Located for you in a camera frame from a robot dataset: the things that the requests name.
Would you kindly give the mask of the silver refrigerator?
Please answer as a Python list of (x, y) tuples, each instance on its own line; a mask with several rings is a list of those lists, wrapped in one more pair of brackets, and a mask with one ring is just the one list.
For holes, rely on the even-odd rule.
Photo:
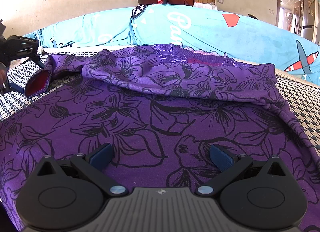
[(301, 37), (316, 43), (319, 25), (318, 0), (303, 0), (303, 18)]

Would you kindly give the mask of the blue printed sofa cover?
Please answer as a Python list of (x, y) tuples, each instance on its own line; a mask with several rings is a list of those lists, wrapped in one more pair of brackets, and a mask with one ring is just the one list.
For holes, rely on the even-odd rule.
[(269, 23), (181, 5), (140, 5), (86, 14), (28, 35), (43, 47), (173, 43), (231, 58), (271, 63), (319, 84), (319, 46)]

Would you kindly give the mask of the houndstooth seat cushion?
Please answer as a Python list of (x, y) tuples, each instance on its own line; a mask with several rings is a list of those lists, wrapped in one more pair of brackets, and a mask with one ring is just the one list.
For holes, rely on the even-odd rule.
[[(8, 73), (9, 80), (20, 87), (24, 87), (27, 81), (40, 69), (33, 62), (21, 64)], [(74, 92), (74, 97), (81, 93), (81, 89), (72, 85), (71, 73), (66, 77), (60, 77), (55, 80), (48, 88), (48, 91), (36, 95), (33, 98), (26, 98), (24, 95), (17, 92), (10, 92), (4, 97), (1, 97), (1, 121), (9, 118), (12, 114), (31, 105), (37, 99), (40, 99), (61, 86), (64, 86), (69, 91)], [(296, 82), (277, 73), (277, 89), (284, 97), (290, 106), (291, 112), (294, 113), (310, 142), (319, 152), (319, 89), (306, 85), (301, 82)], [(216, 124), (231, 124), (236, 121), (236, 116), (233, 114), (236, 109), (227, 106), (225, 102), (209, 101), (192, 101), (192, 105), (184, 110), (184, 113), (199, 117), (201, 120), (206, 120), (210, 126)]]

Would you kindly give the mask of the white clothed dining table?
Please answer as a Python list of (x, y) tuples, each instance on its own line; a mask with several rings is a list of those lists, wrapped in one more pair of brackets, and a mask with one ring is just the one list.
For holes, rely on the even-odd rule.
[(199, 3), (194, 2), (194, 7), (202, 8), (202, 9), (209, 9), (209, 10), (217, 10), (217, 6), (214, 3)]

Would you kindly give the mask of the purple floral garment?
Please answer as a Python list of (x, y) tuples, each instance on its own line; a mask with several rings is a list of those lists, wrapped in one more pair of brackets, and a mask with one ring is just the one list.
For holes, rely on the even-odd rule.
[(319, 231), (319, 156), (278, 91), (272, 64), (248, 65), (174, 45), (52, 54), (13, 79), (39, 100), (1, 122), (1, 201), (17, 230), (21, 187), (48, 153), (60, 160), (114, 149), (111, 176), (195, 189), (217, 175), (216, 143), (257, 160), (280, 156), (308, 202), (303, 231)]

